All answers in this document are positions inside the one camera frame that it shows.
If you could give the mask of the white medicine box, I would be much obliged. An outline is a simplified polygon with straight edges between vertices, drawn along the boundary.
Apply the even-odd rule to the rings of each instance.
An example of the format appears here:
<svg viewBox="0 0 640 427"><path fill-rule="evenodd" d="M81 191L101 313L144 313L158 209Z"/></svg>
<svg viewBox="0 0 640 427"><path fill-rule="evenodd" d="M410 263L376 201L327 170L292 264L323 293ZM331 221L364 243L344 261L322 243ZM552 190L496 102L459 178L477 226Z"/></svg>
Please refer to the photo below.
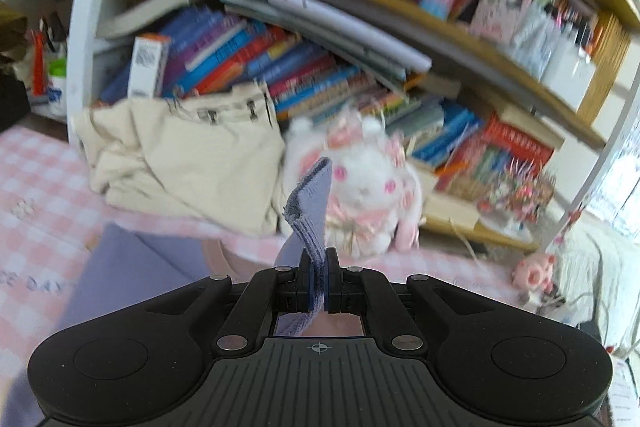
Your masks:
<svg viewBox="0 0 640 427"><path fill-rule="evenodd" d="M158 98L162 91L171 38L144 34L134 39L128 98Z"/></svg>

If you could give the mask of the cream t-shirt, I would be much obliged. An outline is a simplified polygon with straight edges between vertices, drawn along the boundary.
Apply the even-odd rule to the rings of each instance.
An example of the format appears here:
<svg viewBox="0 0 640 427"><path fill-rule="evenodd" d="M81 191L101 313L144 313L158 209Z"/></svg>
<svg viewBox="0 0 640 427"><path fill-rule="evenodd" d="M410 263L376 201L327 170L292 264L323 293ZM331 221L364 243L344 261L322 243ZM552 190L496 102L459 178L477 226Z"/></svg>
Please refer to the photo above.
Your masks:
<svg viewBox="0 0 640 427"><path fill-rule="evenodd" d="M108 205L246 235L277 231L285 144L265 84L185 100L124 98L84 109L72 127L91 190Z"/></svg>

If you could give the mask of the white pink plush bunny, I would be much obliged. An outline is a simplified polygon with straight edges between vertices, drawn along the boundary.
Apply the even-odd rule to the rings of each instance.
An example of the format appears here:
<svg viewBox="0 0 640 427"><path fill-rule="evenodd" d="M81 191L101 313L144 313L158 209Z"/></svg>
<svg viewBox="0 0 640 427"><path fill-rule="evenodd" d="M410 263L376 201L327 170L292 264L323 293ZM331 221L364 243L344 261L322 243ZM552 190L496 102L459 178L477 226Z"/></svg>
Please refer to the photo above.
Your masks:
<svg viewBox="0 0 640 427"><path fill-rule="evenodd" d="M419 246L422 186L400 133L387 135L378 118L346 109L329 124L293 119L285 143L285 193L318 160L331 161L326 243L337 254L372 258Z"/></svg>

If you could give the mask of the pink checked cartoon desk mat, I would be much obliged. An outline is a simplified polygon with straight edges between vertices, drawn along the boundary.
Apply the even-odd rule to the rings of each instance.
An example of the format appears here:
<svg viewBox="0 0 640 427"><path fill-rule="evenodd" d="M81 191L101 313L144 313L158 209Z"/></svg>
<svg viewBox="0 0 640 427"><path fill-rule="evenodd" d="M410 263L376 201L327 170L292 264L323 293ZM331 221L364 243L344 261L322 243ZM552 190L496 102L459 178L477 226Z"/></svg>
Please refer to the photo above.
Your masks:
<svg viewBox="0 0 640 427"><path fill-rule="evenodd" d="M219 239L262 263L282 236L250 237L193 219L128 212L90 190L77 150L15 126L1 135L1 388L54 329L105 225L160 235Z"/></svg>

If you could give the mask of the purple knit sweater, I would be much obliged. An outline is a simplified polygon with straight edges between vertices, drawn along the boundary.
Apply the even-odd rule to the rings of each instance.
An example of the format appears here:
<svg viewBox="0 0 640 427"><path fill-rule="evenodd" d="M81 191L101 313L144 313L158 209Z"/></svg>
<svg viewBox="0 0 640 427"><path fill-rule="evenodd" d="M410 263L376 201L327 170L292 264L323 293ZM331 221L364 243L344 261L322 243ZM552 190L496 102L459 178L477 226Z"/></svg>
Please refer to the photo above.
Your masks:
<svg viewBox="0 0 640 427"><path fill-rule="evenodd" d="M293 232L273 267L296 267L307 246L314 269L322 267L330 186L330 163L320 159L288 196L284 219ZM137 305L212 274L228 275L233 283L247 283L266 268L265 263L232 253L218 239L133 232L107 225L53 332Z"/></svg>

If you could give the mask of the row of colourful books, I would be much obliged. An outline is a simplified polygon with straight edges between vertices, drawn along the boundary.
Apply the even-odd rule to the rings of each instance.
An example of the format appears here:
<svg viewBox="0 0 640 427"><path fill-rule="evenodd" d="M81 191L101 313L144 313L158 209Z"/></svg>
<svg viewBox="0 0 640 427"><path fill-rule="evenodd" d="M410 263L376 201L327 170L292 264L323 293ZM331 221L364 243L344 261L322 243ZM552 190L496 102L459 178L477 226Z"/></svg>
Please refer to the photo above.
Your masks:
<svg viewBox="0 0 640 427"><path fill-rule="evenodd" d="M105 39L124 35L165 43L163 98L263 83L283 129L298 117L325 126L349 107L382 119L420 166L436 172L440 191L491 205L511 193L530 199L553 191L539 173L562 140L541 121L488 92L447 94L435 77L319 28L292 31L191 5L157 20L131 11L102 30Z"/></svg>

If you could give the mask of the small pink pig toy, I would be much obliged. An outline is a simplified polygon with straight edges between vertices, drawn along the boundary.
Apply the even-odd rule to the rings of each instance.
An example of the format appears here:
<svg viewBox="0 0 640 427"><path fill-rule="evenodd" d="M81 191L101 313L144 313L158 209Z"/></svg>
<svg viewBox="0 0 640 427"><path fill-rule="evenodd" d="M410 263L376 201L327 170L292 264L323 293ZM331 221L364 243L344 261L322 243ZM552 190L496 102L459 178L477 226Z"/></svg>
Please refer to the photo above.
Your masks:
<svg viewBox="0 0 640 427"><path fill-rule="evenodd" d="M550 294L553 288L553 271L556 256L537 253L523 258L512 272L512 284L520 291L543 291Z"/></svg>

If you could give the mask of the white green-lid jar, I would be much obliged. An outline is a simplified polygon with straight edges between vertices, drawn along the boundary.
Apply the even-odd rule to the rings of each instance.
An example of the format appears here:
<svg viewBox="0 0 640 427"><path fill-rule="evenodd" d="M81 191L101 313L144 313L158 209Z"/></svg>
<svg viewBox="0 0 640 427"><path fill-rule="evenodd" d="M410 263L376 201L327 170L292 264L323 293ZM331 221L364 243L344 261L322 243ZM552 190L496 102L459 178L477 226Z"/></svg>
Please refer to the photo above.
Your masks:
<svg viewBox="0 0 640 427"><path fill-rule="evenodd" d="M48 99L53 115L66 116L66 70L65 57L57 58L48 65Z"/></svg>

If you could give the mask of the white wooden bookshelf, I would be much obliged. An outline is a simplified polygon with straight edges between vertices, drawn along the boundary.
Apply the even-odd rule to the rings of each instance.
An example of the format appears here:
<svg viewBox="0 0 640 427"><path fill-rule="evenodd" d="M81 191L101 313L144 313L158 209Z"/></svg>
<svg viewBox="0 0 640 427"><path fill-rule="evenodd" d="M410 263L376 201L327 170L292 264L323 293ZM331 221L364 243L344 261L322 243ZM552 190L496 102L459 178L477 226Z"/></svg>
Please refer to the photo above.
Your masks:
<svg viewBox="0 0 640 427"><path fill-rule="evenodd" d="M631 85L614 83L610 95L622 101L605 102L600 114L612 128L600 135L585 117L571 112L555 94L513 63L487 41L477 39L463 27L427 14L409 0L319 0L341 10L413 49L429 55L433 68L454 75L466 84L485 83L505 93L524 108L535 109L570 135L553 165L562 187L577 185L572 199L558 198L567 212L585 206L602 186L613 166L639 106L639 75L630 74ZM108 75L125 60L116 54L127 40L105 39L99 27L122 8L125 0L70 0L70 62L67 77L66 114L73 116L96 101Z"/></svg>

